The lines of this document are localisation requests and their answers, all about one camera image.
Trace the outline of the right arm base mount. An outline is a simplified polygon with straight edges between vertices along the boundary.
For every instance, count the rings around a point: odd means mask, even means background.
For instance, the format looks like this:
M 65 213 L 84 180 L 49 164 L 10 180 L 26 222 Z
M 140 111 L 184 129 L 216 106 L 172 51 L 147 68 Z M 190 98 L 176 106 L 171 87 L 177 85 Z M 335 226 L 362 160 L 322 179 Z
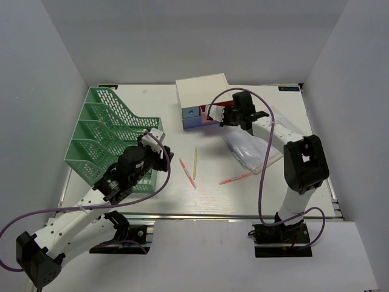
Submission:
M 253 239 L 256 258 L 312 257 L 312 248 L 304 248 L 311 240 L 303 220 L 271 227 L 254 224 L 247 235 Z

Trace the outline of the light blue drawer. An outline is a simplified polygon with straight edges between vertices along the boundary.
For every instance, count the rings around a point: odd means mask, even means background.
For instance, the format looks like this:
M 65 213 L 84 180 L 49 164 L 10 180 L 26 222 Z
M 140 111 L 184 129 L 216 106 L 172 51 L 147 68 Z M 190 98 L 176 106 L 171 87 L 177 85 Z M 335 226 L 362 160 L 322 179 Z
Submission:
M 181 111 L 182 111 L 182 118 L 183 119 L 191 119 L 191 118 L 200 116 L 200 107 L 199 106 L 182 108 Z

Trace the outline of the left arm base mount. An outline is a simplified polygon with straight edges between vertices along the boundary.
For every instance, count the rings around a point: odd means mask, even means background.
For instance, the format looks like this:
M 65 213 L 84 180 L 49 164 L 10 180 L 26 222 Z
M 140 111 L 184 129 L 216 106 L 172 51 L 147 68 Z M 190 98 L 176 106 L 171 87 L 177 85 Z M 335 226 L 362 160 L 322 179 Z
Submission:
M 111 223 L 113 235 L 89 250 L 90 254 L 146 255 L 152 242 L 153 227 L 150 224 L 134 224 L 117 211 L 105 213 L 99 219 Z

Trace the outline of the purple-blue wide drawer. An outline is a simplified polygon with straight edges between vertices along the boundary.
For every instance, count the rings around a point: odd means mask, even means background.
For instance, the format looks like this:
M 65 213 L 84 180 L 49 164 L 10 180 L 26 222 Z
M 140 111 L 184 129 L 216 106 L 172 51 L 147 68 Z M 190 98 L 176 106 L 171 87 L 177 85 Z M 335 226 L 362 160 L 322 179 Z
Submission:
M 182 119 L 182 126 L 184 130 L 203 126 L 201 116 Z

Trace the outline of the pink drawer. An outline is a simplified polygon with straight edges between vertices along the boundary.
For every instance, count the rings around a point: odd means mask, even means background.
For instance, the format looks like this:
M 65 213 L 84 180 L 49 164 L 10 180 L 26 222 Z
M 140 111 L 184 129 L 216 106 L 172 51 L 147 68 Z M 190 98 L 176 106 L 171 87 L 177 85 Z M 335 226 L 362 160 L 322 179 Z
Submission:
M 226 102 L 214 103 L 212 106 L 210 104 L 201 106 L 200 114 L 202 125 L 210 125 L 222 122 L 225 108 L 227 106 L 233 105 L 234 102 L 229 100 Z

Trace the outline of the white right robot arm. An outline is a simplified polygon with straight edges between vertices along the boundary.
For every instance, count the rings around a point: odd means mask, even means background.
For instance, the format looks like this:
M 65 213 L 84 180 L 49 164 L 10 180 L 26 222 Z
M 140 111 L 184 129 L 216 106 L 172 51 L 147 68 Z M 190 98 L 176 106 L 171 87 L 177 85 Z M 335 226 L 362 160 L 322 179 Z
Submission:
M 252 101 L 254 96 L 254 92 L 239 88 L 233 95 L 233 105 L 210 105 L 207 115 L 222 127 L 240 127 L 253 137 L 263 139 L 268 148 L 275 148 L 283 155 L 287 191 L 275 216 L 274 234 L 279 241 L 287 243 L 296 236 L 294 225 L 303 220 L 312 195 L 328 179 L 328 163 L 318 136 L 303 136 L 284 127 L 276 122 L 270 107 L 257 111 Z

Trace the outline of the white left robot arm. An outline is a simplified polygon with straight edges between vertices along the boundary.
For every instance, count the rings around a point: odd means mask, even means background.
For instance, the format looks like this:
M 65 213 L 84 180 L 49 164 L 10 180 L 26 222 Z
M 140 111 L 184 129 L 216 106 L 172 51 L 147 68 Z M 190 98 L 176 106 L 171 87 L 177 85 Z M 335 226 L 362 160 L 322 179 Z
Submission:
M 137 229 L 115 208 L 150 170 L 170 173 L 173 156 L 152 139 L 126 148 L 78 204 L 63 208 L 53 223 L 33 234 L 20 234 L 16 261 L 35 288 L 42 290 L 67 263 L 96 246 L 142 246 Z

